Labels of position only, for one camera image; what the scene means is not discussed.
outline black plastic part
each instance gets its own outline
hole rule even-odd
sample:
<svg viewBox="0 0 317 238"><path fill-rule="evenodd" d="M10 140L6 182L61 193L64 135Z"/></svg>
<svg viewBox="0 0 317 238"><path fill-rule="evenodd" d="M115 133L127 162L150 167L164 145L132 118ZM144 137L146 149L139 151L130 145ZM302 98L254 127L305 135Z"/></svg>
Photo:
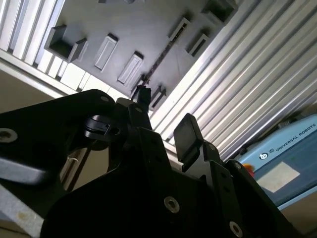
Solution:
<svg viewBox="0 0 317 238"><path fill-rule="evenodd" d="M230 160L225 167L232 175L239 205L244 208L244 224L253 237L302 237L238 161Z"/></svg>
<svg viewBox="0 0 317 238"><path fill-rule="evenodd" d="M182 162L183 171L187 171L199 156L199 150L203 144L203 136L197 121L189 113L174 130L175 147L178 161Z"/></svg>
<svg viewBox="0 0 317 238"><path fill-rule="evenodd" d="M230 222L241 229L243 237L249 238L250 234L244 227L242 214L234 191L230 172L215 161L210 161L211 187L215 196L215 210L218 216L217 229L222 237L235 237L230 229Z"/></svg>
<svg viewBox="0 0 317 238"><path fill-rule="evenodd" d="M146 86L138 86L138 100L139 104L145 112L149 112L149 104L151 102L151 89Z"/></svg>
<svg viewBox="0 0 317 238"><path fill-rule="evenodd" d="M163 200L153 198L144 158L132 160L131 153L125 154L130 163L57 202L44 221L41 237L148 236L150 232L179 237L210 231L209 222L217 215L212 193L203 182L172 170L180 211L171 214Z"/></svg>
<svg viewBox="0 0 317 238"><path fill-rule="evenodd" d="M211 161L222 165L217 148L211 143L204 141L199 149L198 158L193 162L190 168L186 170L186 174L196 178L203 177L206 183L212 186Z"/></svg>
<svg viewBox="0 0 317 238"><path fill-rule="evenodd" d="M128 122L128 109L121 104L116 104L106 116L95 115L87 119L84 134L90 139L115 142L127 136Z"/></svg>

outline universal robots logo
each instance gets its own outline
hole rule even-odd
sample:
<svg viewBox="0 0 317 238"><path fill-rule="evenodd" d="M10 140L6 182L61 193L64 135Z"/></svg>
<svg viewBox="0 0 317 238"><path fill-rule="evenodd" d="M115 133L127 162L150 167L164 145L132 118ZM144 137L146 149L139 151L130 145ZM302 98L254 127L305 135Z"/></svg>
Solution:
<svg viewBox="0 0 317 238"><path fill-rule="evenodd" d="M259 156L259 158L260 158L261 160L265 160L267 157L268 157L268 154L267 154L267 153L262 153L262 154L260 154L260 156Z"/></svg>

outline wall-mounted holder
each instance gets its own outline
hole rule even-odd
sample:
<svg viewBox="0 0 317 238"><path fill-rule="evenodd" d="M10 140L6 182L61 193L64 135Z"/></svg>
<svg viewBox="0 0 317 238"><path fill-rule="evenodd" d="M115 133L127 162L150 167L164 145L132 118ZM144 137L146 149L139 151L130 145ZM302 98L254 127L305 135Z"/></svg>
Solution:
<svg viewBox="0 0 317 238"><path fill-rule="evenodd" d="M186 17L182 17L179 23L174 26L173 31L169 33L169 40L175 42L189 24L190 21Z"/></svg>
<svg viewBox="0 0 317 238"><path fill-rule="evenodd" d="M111 33L109 33L104 39L102 45L97 52L98 57L95 62L95 67L100 71L104 70L106 64L108 63L112 53L117 46L118 40L119 39Z"/></svg>
<svg viewBox="0 0 317 238"><path fill-rule="evenodd" d="M67 26L61 25L53 27L50 30L48 39L45 43L44 49L51 52L55 56L60 57L64 61L71 63L79 58L87 39L80 39L75 43L71 43L66 38Z"/></svg>
<svg viewBox="0 0 317 238"><path fill-rule="evenodd" d="M155 107L163 101L163 98L166 97L166 89L164 86L159 85L157 90L151 96L150 107L154 110Z"/></svg>
<svg viewBox="0 0 317 238"><path fill-rule="evenodd" d="M187 48L187 53L192 57L197 56L197 53L201 52L206 48L206 42L209 40L208 36L203 32L199 32L198 35L194 38L193 42Z"/></svg>
<svg viewBox="0 0 317 238"><path fill-rule="evenodd" d="M218 26L226 25L237 10L238 5L233 0L210 0L202 14Z"/></svg>

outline aluminum slat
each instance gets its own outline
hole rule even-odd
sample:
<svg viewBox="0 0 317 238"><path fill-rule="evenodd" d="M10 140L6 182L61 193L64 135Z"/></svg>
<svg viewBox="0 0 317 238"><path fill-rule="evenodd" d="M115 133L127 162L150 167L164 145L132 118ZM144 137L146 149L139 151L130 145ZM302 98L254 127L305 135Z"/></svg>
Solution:
<svg viewBox="0 0 317 238"><path fill-rule="evenodd" d="M60 68L59 68L59 70L58 70L58 73L57 73L57 76L58 76L59 78L62 78L62 77L63 77L67 66L68 66L68 63L65 62L65 61L63 61L63 62L61 63L61 66L60 66Z"/></svg>
<svg viewBox="0 0 317 238"><path fill-rule="evenodd" d="M23 18L17 42L13 50L13 55L19 59L25 56L30 38L35 30L38 13L41 10L42 0L29 1Z"/></svg>
<svg viewBox="0 0 317 238"><path fill-rule="evenodd" d="M290 55L286 57L285 54L300 47L299 44L303 41L303 34L309 34L315 28L315 24L310 22L310 24L306 24L300 29L299 34L295 34L289 39L294 31L294 26L298 26L304 19L305 15L302 13L307 9L304 7L299 10L295 4L291 6L228 75L227 78L232 81L231 85L216 99L212 93L195 111L194 116L198 119L198 123L202 127L202 134L206 139L213 140L212 138L218 136L215 131L221 124L219 123L221 117L227 117L234 112L232 110L233 104L241 100L246 101L248 89L254 89L254 84L263 77L259 73L268 71L267 65L276 65L277 61L275 59L280 59L283 56L285 59L292 59Z"/></svg>
<svg viewBox="0 0 317 238"><path fill-rule="evenodd" d="M19 17L21 4L22 0L9 1L8 9L5 15L5 21L0 36L0 48L4 51L7 51L9 49L16 22Z"/></svg>
<svg viewBox="0 0 317 238"><path fill-rule="evenodd" d="M2 32L9 0L0 0L0 32Z"/></svg>
<svg viewBox="0 0 317 238"><path fill-rule="evenodd" d="M80 81L78 89L83 90L83 88L85 87L85 85L87 84L87 81L89 80L91 74L88 72L85 72L83 79Z"/></svg>
<svg viewBox="0 0 317 238"><path fill-rule="evenodd" d="M42 59L38 65L38 70L44 73L48 73L52 65L52 62L53 62L53 54L51 52L44 51Z"/></svg>
<svg viewBox="0 0 317 238"><path fill-rule="evenodd" d="M41 9L39 19L34 28L34 33L32 35L32 38L30 39L30 46L27 50L27 53L24 59L24 61L30 65L33 65L35 61L36 55L39 51L39 47L41 45L46 29L48 27L50 18L54 11L56 1L57 0L45 0L43 3L43 7Z"/></svg>
<svg viewBox="0 0 317 238"><path fill-rule="evenodd" d="M52 61L52 65L49 70L49 76L52 78L56 78L57 73L61 67L61 64L63 63L63 60L57 56L54 57Z"/></svg>
<svg viewBox="0 0 317 238"><path fill-rule="evenodd" d="M21 6L18 12L18 17L16 19L16 23L14 25L13 33L12 33L10 44L9 44L8 52L10 53L13 53L13 50L16 46L16 42L18 40L19 33L22 29L22 23L24 20L24 16L25 16L28 4L29 4L29 0L22 0Z"/></svg>

